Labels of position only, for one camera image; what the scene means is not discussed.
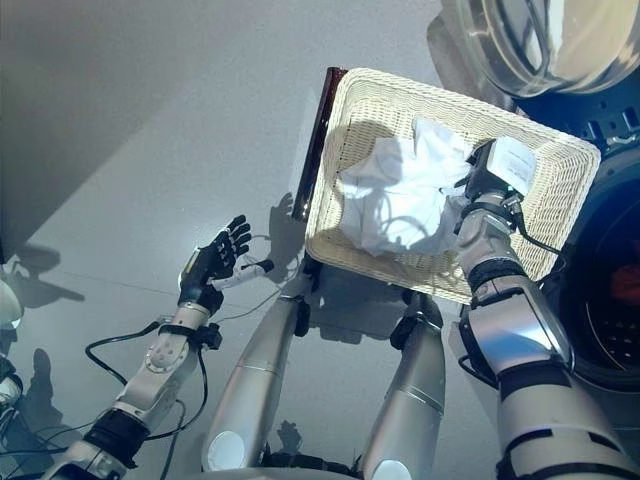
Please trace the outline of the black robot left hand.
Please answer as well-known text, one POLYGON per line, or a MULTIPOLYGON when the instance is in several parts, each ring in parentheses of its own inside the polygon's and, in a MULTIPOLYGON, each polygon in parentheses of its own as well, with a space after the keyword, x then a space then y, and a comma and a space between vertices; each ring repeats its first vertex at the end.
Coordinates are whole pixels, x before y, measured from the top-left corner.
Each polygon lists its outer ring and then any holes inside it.
POLYGON ((207 245, 196 247, 179 276, 179 305, 187 303, 214 314, 223 301, 223 291, 274 269, 270 259, 240 265, 249 251, 251 226, 244 215, 234 217, 207 245))

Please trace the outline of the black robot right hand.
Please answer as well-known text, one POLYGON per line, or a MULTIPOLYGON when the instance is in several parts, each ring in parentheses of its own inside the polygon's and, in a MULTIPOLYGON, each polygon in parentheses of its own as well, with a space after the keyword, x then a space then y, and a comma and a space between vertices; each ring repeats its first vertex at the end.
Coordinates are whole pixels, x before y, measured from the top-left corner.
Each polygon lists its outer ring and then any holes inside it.
POLYGON ((523 200, 530 192, 537 168, 534 152, 519 140, 499 136, 474 146, 453 147, 437 163, 435 181, 443 192, 474 202, 485 194, 523 200))

